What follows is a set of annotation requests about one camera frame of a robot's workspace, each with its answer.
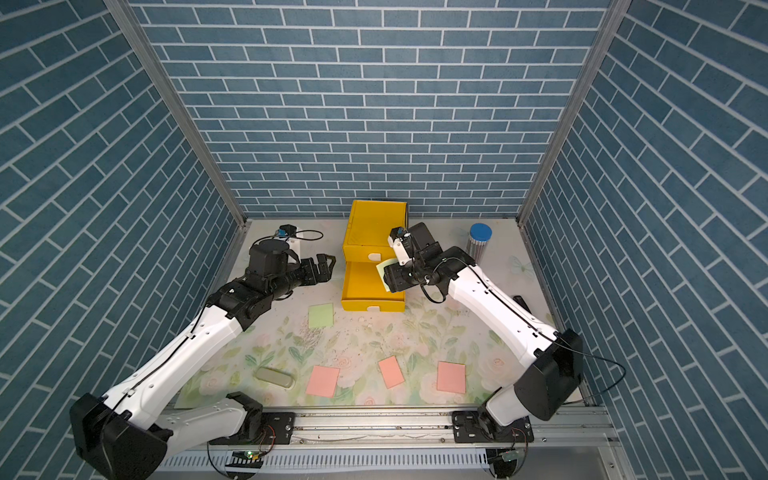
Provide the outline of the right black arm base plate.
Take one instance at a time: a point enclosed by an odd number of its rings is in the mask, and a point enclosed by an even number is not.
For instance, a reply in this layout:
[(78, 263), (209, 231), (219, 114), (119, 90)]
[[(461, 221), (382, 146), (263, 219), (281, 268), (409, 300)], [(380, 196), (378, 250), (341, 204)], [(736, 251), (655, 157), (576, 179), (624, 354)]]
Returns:
[(534, 441), (530, 419), (523, 417), (503, 426), (482, 409), (457, 410), (450, 415), (456, 443), (509, 443)]

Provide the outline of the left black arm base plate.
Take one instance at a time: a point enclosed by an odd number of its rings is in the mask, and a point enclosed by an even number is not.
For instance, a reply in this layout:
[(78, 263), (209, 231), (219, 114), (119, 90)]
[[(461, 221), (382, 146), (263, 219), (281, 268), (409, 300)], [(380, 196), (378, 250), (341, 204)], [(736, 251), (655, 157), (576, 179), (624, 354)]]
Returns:
[(246, 419), (238, 432), (211, 441), (212, 445), (288, 445), (293, 435), (294, 412), (262, 412), (259, 421)]

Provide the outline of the yellow three-drawer cabinet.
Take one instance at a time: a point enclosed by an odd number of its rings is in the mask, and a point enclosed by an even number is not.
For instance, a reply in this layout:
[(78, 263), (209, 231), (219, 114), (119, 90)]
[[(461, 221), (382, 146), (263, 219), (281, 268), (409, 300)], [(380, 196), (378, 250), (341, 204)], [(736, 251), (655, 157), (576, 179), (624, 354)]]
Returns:
[(346, 268), (341, 305), (345, 311), (405, 311), (405, 293), (387, 291), (377, 266), (396, 259), (389, 236), (393, 228), (406, 225), (405, 202), (353, 201), (342, 244)]

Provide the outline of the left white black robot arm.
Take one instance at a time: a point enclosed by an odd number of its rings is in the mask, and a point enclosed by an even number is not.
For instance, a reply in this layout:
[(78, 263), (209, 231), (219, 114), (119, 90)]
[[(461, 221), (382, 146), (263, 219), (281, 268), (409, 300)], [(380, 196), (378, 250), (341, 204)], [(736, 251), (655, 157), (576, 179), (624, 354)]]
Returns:
[(288, 242), (251, 246), (244, 275), (211, 294), (196, 318), (145, 365), (70, 408), (76, 454), (107, 479), (146, 479), (172, 455), (212, 440), (262, 440), (262, 404), (232, 392), (210, 406), (165, 413), (174, 395), (273, 303), (331, 280), (335, 257), (299, 258)]

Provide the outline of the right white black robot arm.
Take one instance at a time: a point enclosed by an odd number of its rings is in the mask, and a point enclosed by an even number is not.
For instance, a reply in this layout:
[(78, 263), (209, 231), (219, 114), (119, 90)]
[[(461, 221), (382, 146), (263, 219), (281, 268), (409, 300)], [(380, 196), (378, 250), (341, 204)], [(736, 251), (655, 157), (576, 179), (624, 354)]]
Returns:
[(382, 282), (392, 293), (418, 286), (437, 288), (477, 315), (515, 354), (524, 368), (512, 384), (496, 391), (481, 407), (499, 427), (534, 416), (548, 421), (583, 379), (583, 340), (542, 322), (499, 289), (475, 260), (459, 247), (442, 249), (424, 223), (390, 231), (397, 262), (383, 268)]

